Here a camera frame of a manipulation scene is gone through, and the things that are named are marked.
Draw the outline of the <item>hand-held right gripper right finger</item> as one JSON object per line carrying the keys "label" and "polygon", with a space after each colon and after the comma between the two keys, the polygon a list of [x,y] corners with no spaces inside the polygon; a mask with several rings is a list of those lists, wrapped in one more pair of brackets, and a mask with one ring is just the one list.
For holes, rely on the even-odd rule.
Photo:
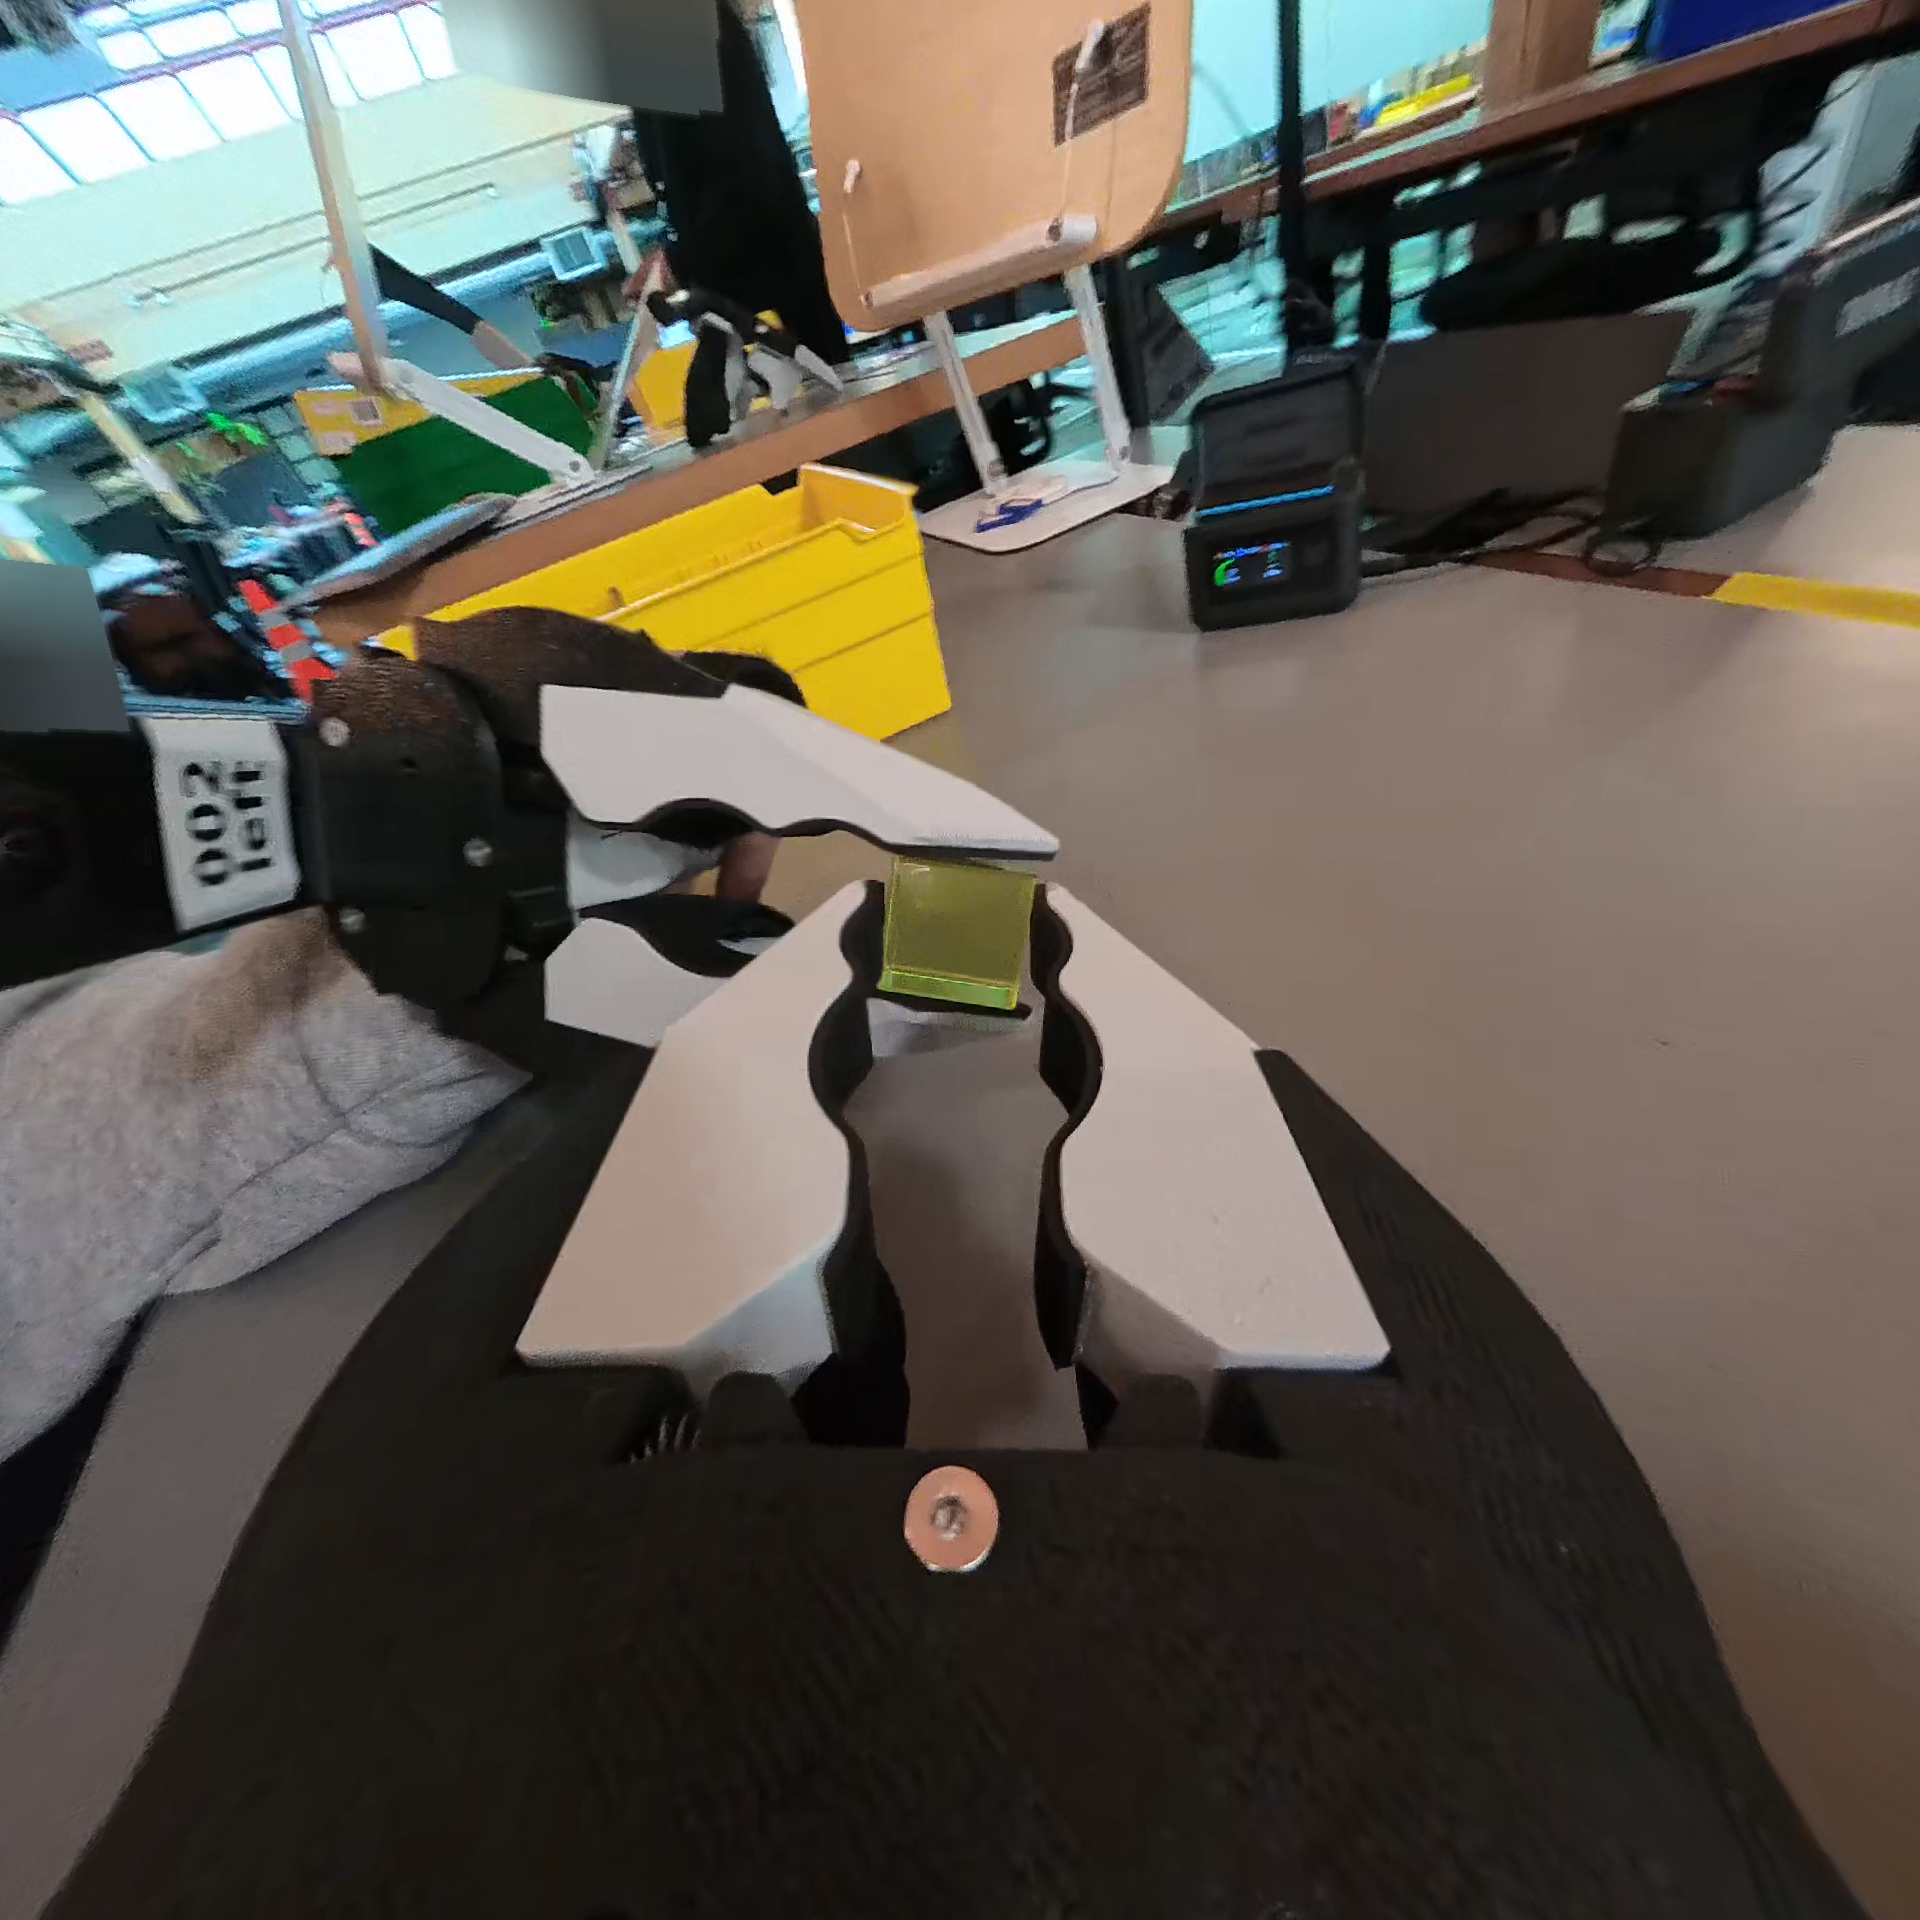
{"label": "hand-held right gripper right finger", "polygon": [[1257,1042],[1066,886],[1035,901],[1035,1304],[1094,1379],[1367,1375],[1389,1336]]}

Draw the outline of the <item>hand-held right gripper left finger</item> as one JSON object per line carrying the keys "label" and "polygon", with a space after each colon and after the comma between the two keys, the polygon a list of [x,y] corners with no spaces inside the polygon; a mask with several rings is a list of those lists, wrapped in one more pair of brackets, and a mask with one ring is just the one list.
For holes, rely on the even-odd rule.
{"label": "hand-held right gripper left finger", "polygon": [[665,1028],[517,1336],[524,1367],[655,1368],[696,1404],[756,1376],[814,1440],[905,1442],[905,1313],[849,1118],[882,909],[874,881],[840,889]]}

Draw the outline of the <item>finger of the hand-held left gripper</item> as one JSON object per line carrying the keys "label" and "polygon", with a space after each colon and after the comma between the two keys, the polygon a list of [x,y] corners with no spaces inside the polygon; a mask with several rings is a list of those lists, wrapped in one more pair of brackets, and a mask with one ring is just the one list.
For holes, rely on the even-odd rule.
{"label": "finger of the hand-held left gripper", "polygon": [[1031,1004],[991,1012],[882,997],[882,910],[879,896],[833,896],[725,978],[671,959],[650,927],[588,918],[545,963],[545,1014],[565,1028],[640,1047],[660,1047],[685,1026],[705,1042],[798,1052],[844,1021],[853,1042],[874,1054],[1015,1039],[1035,1019]]}
{"label": "finger of the hand-held left gripper", "polygon": [[891,853],[1046,863],[1059,837],[1012,805],[777,694],[546,685],[540,759],[574,812],[683,839],[692,817],[775,839],[849,832]]}

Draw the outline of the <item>yellow plastic bin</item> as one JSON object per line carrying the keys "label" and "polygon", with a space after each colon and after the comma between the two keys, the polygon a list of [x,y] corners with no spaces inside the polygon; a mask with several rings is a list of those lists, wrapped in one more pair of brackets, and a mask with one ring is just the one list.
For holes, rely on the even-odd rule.
{"label": "yellow plastic bin", "polygon": [[895,478],[798,468],[599,541],[586,511],[482,541],[329,616],[341,644],[410,656],[417,616],[532,609],[588,616],[696,664],[771,661],[817,715],[893,741],[952,708],[918,492]]}

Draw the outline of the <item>yellow-green transparent cube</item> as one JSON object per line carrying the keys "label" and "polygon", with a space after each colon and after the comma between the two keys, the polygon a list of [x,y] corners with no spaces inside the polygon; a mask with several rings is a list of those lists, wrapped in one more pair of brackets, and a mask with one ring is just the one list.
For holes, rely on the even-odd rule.
{"label": "yellow-green transparent cube", "polygon": [[992,863],[899,855],[876,991],[972,1014],[1018,1011],[1039,881]]}

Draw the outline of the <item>grey flat device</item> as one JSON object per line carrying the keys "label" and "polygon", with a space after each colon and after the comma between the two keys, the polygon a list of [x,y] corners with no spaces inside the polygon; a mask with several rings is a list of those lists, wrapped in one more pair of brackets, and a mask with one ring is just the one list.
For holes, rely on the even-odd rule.
{"label": "grey flat device", "polygon": [[292,588],[292,604],[316,609],[385,588],[493,533],[514,507],[517,497],[508,492],[478,492],[459,501]]}

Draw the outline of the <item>green board on white stand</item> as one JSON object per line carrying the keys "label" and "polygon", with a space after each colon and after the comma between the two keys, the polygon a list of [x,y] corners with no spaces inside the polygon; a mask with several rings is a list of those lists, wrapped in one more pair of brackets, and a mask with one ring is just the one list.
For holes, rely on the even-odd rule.
{"label": "green board on white stand", "polygon": [[[583,459],[593,450],[599,407],[573,375],[493,373],[450,385]],[[419,402],[376,398],[353,387],[307,388],[292,401],[315,452],[332,468],[348,503],[385,537],[399,537],[473,497],[520,498],[551,484],[537,462]]]}

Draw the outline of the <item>brown edged desk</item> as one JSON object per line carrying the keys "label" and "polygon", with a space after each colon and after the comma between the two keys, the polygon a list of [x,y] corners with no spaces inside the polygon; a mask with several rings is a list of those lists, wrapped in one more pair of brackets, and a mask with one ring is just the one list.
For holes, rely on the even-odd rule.
{"label": "brown edged desk", "polygon": [[851,448],[951,410],[948,379],[928,345],[905,349],[840,394],[807,390],[787,413],[759,410],[705,450],[671,444],[643,466],[584,490],[537,497],[493,529],[370,588],[313,610],[318,636],[350,650],[415,616],[444,610],[551,564],[683,517],[807,466],[839,466]]}

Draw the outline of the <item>black portable power station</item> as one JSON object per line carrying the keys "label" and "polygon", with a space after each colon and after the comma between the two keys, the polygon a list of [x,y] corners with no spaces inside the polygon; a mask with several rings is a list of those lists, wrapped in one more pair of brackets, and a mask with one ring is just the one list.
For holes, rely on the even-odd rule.
{"label": "black portable power station", "polygon": [[1329,616],[1356,603],[1371,381],[1364,353],[1316,349],[1195,404],[1182,562],[1199,630]]}

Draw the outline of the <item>wooden board on white stand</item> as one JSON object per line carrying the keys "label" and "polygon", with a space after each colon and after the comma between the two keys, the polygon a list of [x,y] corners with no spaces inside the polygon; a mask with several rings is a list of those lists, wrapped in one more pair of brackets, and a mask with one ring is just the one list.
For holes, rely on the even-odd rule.
{"label": "wooden board on white stand", "polygon": [[[829,291],[858,333],[916,325],[981,488],[924,534],[1012,556],[1147,501],[1172,468],[1129,421],[1094,284],[1165,214],[1187,156],[1191,3],[794,4]],[[1060,281],[1102,450],[1012,476],[955,314]]]}

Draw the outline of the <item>black upright pole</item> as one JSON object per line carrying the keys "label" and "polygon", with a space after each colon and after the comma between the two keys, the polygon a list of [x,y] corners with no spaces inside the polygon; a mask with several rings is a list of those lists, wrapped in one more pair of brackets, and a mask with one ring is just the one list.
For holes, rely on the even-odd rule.
{"label": "black upright pole", "polygon": [[1278,325],[1290,366],[1327,347],[1331,311],[1315,278],[1307,194],[1307,108],[1303,99],[1303,4],[1275,3],[1277,139],[1275,240],[1278,259]]}

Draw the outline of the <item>yellow tape line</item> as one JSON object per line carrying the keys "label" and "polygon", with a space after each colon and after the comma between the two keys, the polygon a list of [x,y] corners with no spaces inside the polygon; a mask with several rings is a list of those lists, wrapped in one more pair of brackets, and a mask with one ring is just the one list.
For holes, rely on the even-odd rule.
{"label": "yellow tape line", "polygon": [[1719,606],[1835,619],[1916,633],[1919,591],[1825,583],[1792,575],[1740,571],[1709,597]]}

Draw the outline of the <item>black office chair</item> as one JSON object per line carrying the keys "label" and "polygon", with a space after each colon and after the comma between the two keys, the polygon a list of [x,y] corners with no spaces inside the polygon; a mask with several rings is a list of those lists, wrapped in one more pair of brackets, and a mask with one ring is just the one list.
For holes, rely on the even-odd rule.
{"label": "black office chair", "polygon": [[1727,253],[1712,227],[1682,227],[1641,240],[1561,237],[1475,259],[1437,281],[1421,318],[1437,333],[1602,321],[1642,313],[1740,276],[1760,253],[1756,237]]}

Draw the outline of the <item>long dark-framed workbench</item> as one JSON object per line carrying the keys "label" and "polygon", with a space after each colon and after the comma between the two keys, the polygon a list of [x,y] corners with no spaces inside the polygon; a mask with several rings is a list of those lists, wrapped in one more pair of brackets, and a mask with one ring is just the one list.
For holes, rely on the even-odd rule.
{"label": "long dark-framed workbench", "polygon": [[1472,213],[1414,192],[1476,164],[1542,169],[1596,156],[1609,179],[1634,145],[1625,128],[1645,121],[1702,118],[1709,143],[1738,143],[1728,127],[1769,128],[1848,68],[1916,51],[1916,23],[1914,3],[1832,4],[1679,61],[1614,61],[1513,105],[1493,106],[1475,88],[1418,108],[1309,158],[1311,256],[1389,246],[1416,234],[1418,219],[1470,225]]}

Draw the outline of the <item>dark equipment case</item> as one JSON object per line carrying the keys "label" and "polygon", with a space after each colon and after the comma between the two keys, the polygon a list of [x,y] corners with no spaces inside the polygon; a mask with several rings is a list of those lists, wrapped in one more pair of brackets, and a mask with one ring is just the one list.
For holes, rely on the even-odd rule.
{"label": "dark equipment case", "polygon": [[1919,198],[1805,253],[1782,278],[1753,375],[1764,414],[1850,413],[1861,381],[1919,334]]}

